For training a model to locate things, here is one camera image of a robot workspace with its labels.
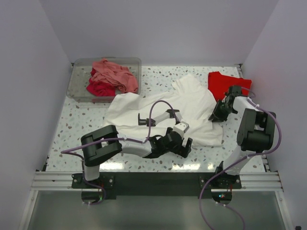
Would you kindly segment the white printed t shirt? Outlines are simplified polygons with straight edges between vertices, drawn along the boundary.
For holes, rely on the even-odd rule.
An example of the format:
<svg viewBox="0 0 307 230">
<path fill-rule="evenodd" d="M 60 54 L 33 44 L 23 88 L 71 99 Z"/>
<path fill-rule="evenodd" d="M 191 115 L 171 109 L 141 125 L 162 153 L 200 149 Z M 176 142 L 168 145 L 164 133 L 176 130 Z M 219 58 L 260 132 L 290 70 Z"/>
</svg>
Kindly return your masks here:
<svg viewBox="0 0 307 230">
<path fill-rule="evenodd" d="M 223 129 L 208 120 L 216 105 L 212 93 L 191 74 L 175 80 L 172 87 L 168 92 L 145 98 L 133 93 L 117 95 L 106 112 L 103 125 L 115 125 L 119 133 L 136 139 L 164 135 L 166 129 L 175 124 L 174 119 L 149 128 L 138 125 L 138 117 L 155 118 L 173 107 L 189 124 L 184 137 L 192 138 L 193 146 L 221 146 Z"/>
</svg>

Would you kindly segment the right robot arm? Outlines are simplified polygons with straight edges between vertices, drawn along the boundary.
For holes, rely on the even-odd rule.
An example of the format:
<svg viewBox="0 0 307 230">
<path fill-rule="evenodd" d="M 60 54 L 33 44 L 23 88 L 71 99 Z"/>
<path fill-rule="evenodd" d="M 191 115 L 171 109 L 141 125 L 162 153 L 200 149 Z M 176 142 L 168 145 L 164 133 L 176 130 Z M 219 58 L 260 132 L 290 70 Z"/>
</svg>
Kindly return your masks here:
<svg viewBox="0 0 307 230">
<path fill-rule="evenodd" d="M 242 87 L 233 85 L 218 100 L 209 120 L 225 122 L 229 114 L 237 114 L 236 98 L 243 98 Z M 215 169 L 214 175 L 206 184 L 209 188 L 228 188 L 240 182 L 239 174 L 244 166 L 257 154 L 270 150 L 275 132 L 275 113 L 269 114 L 257 108 L 245 108 L 237 132 L 237 146 L 232 154 Z"/>
</svg>

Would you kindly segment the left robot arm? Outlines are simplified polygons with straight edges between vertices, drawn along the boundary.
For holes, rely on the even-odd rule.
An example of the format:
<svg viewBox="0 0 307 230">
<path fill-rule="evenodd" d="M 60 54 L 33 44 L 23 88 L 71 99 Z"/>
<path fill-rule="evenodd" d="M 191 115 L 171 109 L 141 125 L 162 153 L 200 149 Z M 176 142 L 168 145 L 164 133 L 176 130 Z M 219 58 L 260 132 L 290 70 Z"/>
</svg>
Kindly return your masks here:
<svg viewBox="0 0 307 230">
<path fill-rule="evenodd" d="M 186 158 L 191 152 L 192 138 L 185 139 L 189 125 L 185 122 L 168 127 L 164 136 L 155 135 L 145 140 L 129 138 L 108 125 L 81 137 L 84 176 L 82 182 L 89 188 L 99 184 L 100 165 L 118 153 L 156 159 L 166 153 Z"/>
</svg>

